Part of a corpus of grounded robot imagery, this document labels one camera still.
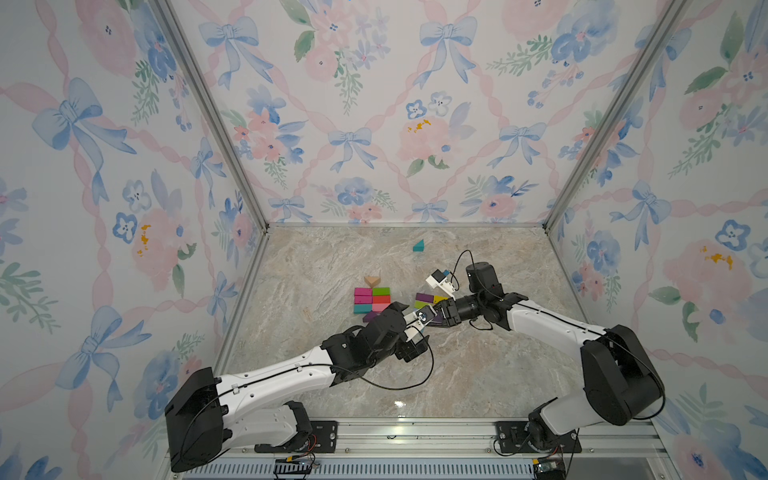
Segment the purple triangular block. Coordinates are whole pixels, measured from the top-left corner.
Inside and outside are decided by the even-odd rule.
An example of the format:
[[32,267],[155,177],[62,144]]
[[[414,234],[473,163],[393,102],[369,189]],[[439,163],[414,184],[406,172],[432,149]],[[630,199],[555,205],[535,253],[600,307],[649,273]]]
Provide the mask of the purple triangular block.
[[372,322],[372,321],[373,321],[373,320],[374,320],[374,319],[375,319],[375,318],[376,318],[378,315],[379,315],[379,313],[378,313],[378,312],[373,312],[373,311],[371,311],[371,312],[368,312],[368,313],[367,313],[367,314],[366,314],[366,315],[363,317],[363,322],[364,322],[364,323],[370,323],[370,322]]

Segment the teal rectangular block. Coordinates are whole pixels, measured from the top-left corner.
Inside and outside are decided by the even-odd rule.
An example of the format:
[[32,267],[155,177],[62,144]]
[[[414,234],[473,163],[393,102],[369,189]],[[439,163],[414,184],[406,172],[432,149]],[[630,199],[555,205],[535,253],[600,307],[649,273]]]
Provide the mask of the teal rectangular block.
[[373,311],[372,304],[355,304],[353,306],[354,314],[367,314]]

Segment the natural wood triangular block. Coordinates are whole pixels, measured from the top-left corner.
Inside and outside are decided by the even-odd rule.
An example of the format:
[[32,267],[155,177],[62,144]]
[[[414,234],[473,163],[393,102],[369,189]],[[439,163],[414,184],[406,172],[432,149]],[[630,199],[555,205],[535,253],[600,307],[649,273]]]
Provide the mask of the natural wood triangular block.
[[380,284],[381,278],[377,276],[365,276],[364,281],[369,287],[375,288]]

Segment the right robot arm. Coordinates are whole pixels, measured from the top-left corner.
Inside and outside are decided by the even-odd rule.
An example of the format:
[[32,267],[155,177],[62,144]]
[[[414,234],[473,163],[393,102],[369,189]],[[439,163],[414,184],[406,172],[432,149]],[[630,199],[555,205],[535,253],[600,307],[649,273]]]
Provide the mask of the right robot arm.
[[466,268],[470,293],[456,297],[451,274],[434,271],[427,283],[448,298],[434,304],[444,327],[479,317],[507,331],[535,338],[581,363],[583,387],[547,401],[528,415],[525,441],[553,450],[577,430],[606,422],[623,426],[663,411],[666,390],[635,332],[598,327],[557,314],[516,292],[506,293],[487,262]]

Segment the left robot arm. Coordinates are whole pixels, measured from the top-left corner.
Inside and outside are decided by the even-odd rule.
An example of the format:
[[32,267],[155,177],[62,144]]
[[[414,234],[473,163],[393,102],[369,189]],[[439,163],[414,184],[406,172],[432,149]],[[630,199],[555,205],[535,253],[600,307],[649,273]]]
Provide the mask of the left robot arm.
[[364,380],[387,358],[410,362],[431,350],[424,329],[431,306],[394,302],[370,323],[353,326],[292,359],[245,373],[192,373],[165,407],[171,470],[183,473],[242,446],[295,452],[312,435],[295,396]]

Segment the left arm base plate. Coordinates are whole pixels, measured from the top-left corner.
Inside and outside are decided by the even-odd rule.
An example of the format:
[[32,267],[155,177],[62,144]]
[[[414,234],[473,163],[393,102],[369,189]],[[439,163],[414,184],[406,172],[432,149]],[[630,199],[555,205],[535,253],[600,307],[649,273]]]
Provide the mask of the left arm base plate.
[[337,421],[310,420],[308,423],[300,424],[296,434],[284,444],[255,445],[254,452],[259,454],[334,453],[337,440]]

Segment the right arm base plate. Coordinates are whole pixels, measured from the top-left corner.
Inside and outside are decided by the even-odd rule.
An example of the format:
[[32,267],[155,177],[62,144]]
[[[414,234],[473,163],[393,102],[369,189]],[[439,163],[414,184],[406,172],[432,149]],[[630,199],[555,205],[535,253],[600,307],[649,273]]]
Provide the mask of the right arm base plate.
[[575,430],[561,436],[543,433],[537,428],[531,432],[527,420],[498,421],[494,423],[494,428],[494,449],[503,455],[550,454],[555,450],[567,454],[582,452],[582,445]]

